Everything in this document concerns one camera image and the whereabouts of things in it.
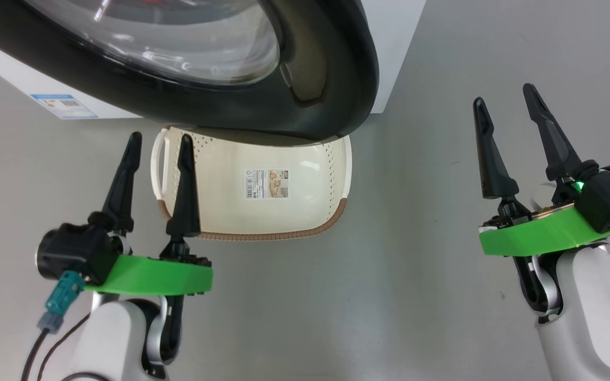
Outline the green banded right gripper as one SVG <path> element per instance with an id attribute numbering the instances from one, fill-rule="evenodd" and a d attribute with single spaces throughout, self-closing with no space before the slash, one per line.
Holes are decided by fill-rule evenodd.
<path id="1" fill-rule="evenodd" d="M 545 152 L 549 181 L 569 178 L 581 164 L 557 119 L 533 84 L 523 85 L 528 114 L 536 123 Z M 502 198 L 498 215 L 479 226 L 479 241 L 487 256 L 532 257 L 580 248 L 610 236 L 597 232 L 574 203 L 530 212 L 516 200 L 518 183 L 509 176 L 494 140 L 494 124 L 482 97 L 473 102 L 482 197 Z"/>

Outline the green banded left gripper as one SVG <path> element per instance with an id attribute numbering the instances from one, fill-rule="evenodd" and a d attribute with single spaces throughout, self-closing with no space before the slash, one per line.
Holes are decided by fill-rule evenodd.
<path id="1" fill-rule="evenodd" d="M 141 152 L 142 133 L 134 132 L 129 137 L 104 205 L 100 211 L 89 215 L 89 224 L 108 232 L 133 231 L 134 176 L 140 167 Z M 166 227 L 173 239 L 159 258 L 121 255 L 106 280 L 101 284 L 87 283 L 87 290 L 133 296 L 191 296 L 211 291 L 211 261 L 191 254 L 183 239 L 201 233 L 193 139 L 187 134 L 182 137 L 177 168 L 180 180 L 176 203 Z"/>

